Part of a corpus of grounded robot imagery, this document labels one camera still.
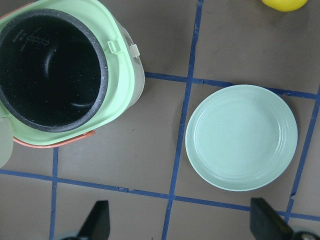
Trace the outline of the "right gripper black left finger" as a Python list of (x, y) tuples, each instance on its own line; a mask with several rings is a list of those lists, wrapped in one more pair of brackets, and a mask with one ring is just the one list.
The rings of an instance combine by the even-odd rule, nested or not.
[(98, 200), (79, 230), (78, 240), (108, 240), (110, 236), (110, 211), (107, 200)]

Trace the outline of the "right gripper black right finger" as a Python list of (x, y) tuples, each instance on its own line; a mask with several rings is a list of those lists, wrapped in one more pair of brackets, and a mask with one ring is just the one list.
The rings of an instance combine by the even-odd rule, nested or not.
[(291, 227), (261, 197), (250, 200), (250, 231), (256, 240), (296, 240)]

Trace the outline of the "green plate near right arm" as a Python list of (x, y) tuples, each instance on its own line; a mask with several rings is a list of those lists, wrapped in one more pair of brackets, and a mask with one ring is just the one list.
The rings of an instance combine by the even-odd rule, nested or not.
[(287, 103), (255, 85), (234, 85), (204, 99), (185, 133), (190, 164), (209, 184), (244, 192), (264, 187), (290, 165), (298, 127)]

